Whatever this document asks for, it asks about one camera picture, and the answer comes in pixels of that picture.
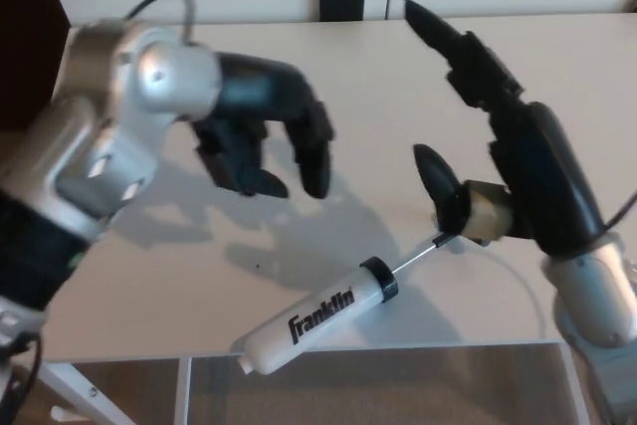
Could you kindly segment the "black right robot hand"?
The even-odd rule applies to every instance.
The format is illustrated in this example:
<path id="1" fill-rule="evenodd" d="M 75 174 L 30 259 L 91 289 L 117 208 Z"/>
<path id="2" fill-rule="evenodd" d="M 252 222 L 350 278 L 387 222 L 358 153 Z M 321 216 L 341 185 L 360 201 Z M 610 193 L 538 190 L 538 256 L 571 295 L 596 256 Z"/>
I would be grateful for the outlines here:
<path id="1" fill-rule="evenodd" d="M 447 80 L 484 111 L 489 153 L 503 181 L 460 181 L 433 148 L 413 147 L 442 232 L 475 241 L 530 239 L 551 257 L 594 249 L 606 234 L 597 201 L 556 115 L 523 100 L 523 87 L 473 32 L 461 33 L 424 6 L 404 1 L 412 31 L 448 63 Z"/>

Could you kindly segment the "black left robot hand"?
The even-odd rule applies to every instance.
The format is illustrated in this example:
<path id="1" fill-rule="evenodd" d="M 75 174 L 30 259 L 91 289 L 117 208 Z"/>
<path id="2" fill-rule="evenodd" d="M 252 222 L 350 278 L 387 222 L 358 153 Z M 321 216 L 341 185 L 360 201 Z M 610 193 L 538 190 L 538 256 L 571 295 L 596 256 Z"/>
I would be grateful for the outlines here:
<path id="1" fill-rule="evenodd" d="M 215 106 L 190 126 L 196 152 L 216 186 L 243 196 L 287 198 L 287 186 L 262 167 L 266 123 L 280 122 L 293 147 L 302 186 L 327 196 L 334 130 L 324 104 L 303 73 L 274 60 L 220 53 L 222 86 Z"/>

